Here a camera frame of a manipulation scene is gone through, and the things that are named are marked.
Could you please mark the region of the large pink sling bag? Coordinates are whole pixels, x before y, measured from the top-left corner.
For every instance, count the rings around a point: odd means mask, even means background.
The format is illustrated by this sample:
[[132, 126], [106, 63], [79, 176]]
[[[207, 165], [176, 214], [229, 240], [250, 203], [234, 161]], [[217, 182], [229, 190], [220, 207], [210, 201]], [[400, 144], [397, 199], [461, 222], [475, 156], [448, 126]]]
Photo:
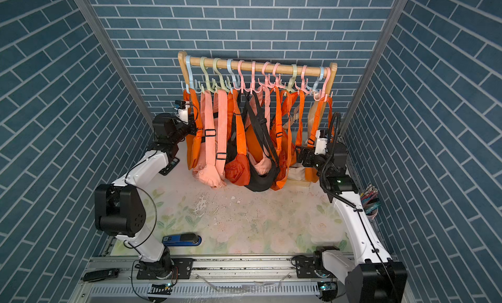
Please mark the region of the large pink sling bag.
[[224, 167], [227, 157], [227, 92], [201, 94], [201, 151], [193, 176], [213, 189], [226, 186]]

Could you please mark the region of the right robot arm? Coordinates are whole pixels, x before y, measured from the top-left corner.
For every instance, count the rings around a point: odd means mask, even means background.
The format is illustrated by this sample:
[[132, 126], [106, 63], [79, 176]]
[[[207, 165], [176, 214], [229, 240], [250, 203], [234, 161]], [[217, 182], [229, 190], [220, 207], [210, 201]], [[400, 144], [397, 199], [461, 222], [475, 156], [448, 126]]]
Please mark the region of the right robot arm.
[[320, 246], [313, 255], [315, 272], [321, 278], [335, 278], [345, 288], [349, 302], [401, 302], [408, 273], [402, 262], [393, 260], [363, 209], [358, 188], [346, 174], [348, 150], [339, 142], [341, 114], [329, 122], [324, 152], [298, 146], [299, 162], [314, 168], [329, 203], [339, 212], [349, 234], [353, 257], [335, 246]]

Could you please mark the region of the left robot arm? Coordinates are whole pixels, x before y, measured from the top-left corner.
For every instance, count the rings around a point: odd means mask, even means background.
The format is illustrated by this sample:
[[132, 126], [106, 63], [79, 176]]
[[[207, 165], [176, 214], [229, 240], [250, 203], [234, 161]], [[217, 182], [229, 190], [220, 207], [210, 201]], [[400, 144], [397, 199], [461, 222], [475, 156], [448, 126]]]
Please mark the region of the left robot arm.
[[141, 195], [155, 176], [166, 176], [177, 165], [178, 144], [196, 133], [196, 118], [186, 112], [179, 116], [161, 113], [152, 124], [154, 139], [142, 159], [123, 176], [94, 191], [95, 226], [138, 253], [138, 277], [177, 279], [179, 269], [171, 260], [169, 248], [154, 238], [154, 231], [147, 225]]

